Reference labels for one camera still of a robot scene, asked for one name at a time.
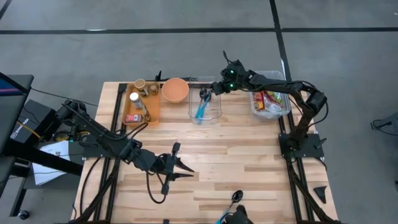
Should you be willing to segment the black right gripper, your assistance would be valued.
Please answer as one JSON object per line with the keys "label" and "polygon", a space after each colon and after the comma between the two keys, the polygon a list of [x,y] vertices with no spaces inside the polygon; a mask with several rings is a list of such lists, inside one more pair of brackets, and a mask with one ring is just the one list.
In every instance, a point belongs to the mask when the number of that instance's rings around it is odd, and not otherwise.
{"label": "black right gripper", "polygon": [[247,71],[241,61],[232,61],[230,59],[226,59],[226,61],[227,67],[220,72],[222,80],[211,84],[212,92],[215,95],[220,95],[236,90],[249,91],[245,81]]}

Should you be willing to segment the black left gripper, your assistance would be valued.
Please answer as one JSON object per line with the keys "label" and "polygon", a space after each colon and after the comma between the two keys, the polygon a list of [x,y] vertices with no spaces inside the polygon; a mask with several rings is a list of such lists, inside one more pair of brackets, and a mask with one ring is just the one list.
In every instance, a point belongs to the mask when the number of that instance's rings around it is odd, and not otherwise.
{"label": "black left gripper", "polygon": [[169,193],[170,181],[175,181],[179,178],[193,177],[193,174],[174,173],[175,165],[182,170],[194,172],[193,169],[189,168],[181,161],[181,158],[177,157],[179,149],[180,143],[176,142],[173,145],[172,152],[170,154],[159,155],[152,166],[152,171],[154,171],[156,174],[165,175],[165,180],[162,184],[161,190],[162,195],[167,195]]}

